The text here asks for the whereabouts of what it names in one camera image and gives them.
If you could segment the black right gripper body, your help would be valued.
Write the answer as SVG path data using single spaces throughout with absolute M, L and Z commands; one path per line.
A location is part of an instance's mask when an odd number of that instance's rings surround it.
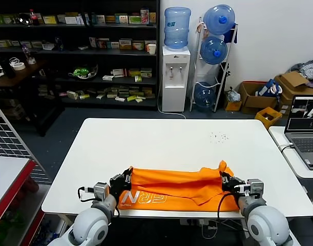
M 228 191 L 232 194 L 244 194 L 245 193 L 245 181 L 238 177 L 232 177 L 230 181 L 228 181 Z

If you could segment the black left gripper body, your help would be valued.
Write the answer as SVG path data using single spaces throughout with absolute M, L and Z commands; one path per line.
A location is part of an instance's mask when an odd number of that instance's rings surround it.
M 126 178 L 123 174 L 117 174 L 110 179 L 109 193 L 119 202 L 119 198 L 123 191 L 127 190 Z

